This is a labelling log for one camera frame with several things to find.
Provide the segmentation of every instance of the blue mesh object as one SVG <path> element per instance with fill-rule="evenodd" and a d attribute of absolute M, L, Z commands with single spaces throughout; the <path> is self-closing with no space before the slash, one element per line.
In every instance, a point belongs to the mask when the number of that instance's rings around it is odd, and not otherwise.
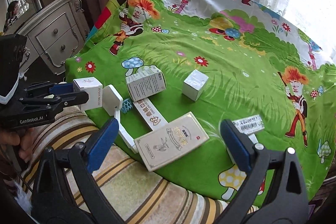
<path fill-rule="evenodd" d="M 228 28 L 225 30 L 226 35 L 234 38 L 239 38 L 240 37 L 240 32 L 235 29 L 235 28 Z"/>
<path fill-rule="evenodd" d="M 132 108 L 133 108 L 133 102 L 130 98 L 128 98 L 123 101 L 123 105 L 120 110 L 122 113 L 127 113 Z"/>

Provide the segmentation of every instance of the hand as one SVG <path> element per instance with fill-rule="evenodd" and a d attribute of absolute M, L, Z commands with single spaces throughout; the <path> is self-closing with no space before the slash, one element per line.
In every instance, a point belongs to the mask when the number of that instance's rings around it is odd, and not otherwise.
<path fill-rule="evenodd" d="M 128 15 L 128 8 L 124 8 L 121 12 L 122 12 L 124 15 Z"/>
<path fill-rule="evenodd" d="M 285 92 L 286 92 L 287 97 L 290 97 L 289 87 L 285 87 Z"/>
<path fill-rule="evenodd" d="M 120 29 L 124 31 L 126 34 L 131 31 L 130 27 L 125 23 L 120 24 Z"/>
<path fill-rule="evenodd" d="M 2 145 L 2 149 L 5 150 L 4 145 L 6 144 L 14 146 L 20 145 L 19 156 L 25 162 L 28 162 L 33 155 L 33 130 L 33 128 L 27 129 L 26 134 L 20 138 L 15 132 L 11 133 L 0 128 L 0 145 Z"/>
<path fill-rule="evenodd" d="M 301 107 L 300 107 L 299 103 L 293 102 L 293 106 L 294 106 L 295 109 L 301 110 Z"/>

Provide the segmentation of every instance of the blue spring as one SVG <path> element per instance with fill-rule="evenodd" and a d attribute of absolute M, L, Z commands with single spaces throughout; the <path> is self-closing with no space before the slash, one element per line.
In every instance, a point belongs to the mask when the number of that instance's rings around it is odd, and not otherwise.
<path fill-rule="evenodd" d="M 127 98 L 123 101 L 123 105 L 122 105 L 120 110 L 121 110 L 122 113 L 127 113 L 132 108 L 133 108 L 133 102 L 132 102 L 131 98 Z"/>

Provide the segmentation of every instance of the green bedsheet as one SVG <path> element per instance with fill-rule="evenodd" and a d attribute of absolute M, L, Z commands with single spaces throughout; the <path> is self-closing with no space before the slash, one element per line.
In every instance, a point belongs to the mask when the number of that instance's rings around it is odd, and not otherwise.
<path fill-rule="evenodd" d="M 295 148 L 312 198 L 335 152 L 336 67 L 323 59 L 322 50 L 251 0 L 110 0 L 83 50 L 66 61 L 67 81 L 94 76 L 126 99 L 125 75 L 156 65 L 167 90 L 151 96 L 152 103 L 168 122 L 192 111 L 210 136 L 157 173 L 215 199 L 232 199 L 245 178 L 226 152 L 219 123 L 260 114 L 265 130 L 258 141 L 273 150 Z M 122 65 L 132 57 L 138 58 L 134 67 Z M 209 77 L 196 102 L 181 93 L 194 69 Z M 87 114 L 99 127 L 109 118 L 102 108 Z M 121 115 L 121 123 L 134 138 L 150 131 L 134 108 Z M 119 136 L 116 144 L 141 161 Z M 272 174 L 267 173 L 257 206 Z"/>

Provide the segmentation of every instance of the drawer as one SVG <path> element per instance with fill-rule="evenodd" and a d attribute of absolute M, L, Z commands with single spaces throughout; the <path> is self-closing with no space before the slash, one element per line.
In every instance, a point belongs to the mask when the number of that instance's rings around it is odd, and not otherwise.
<path fill-rule="evenodd" d="M 46 17 L 28 34 L 37 52 L 42 54 L 76 24 L 68 3 Z"/>
<path fill-rule="evenodd" d="M 84 44 L 77 25 L 63 34 L 41 55 L 49 69 L 56 75 L 65 72 L 65 60 L 78 53 Z"/>
<path fill-rule="evenodd" d="M 20 72 L 23 72 L 28 69 L 28 67 L 39 57 L 40 55 L 37 53 L 34 48 L 32 42 L 27 37 L 26 42 L 26 52 L 23 55 L 22 62 L 20 64 Z"/>

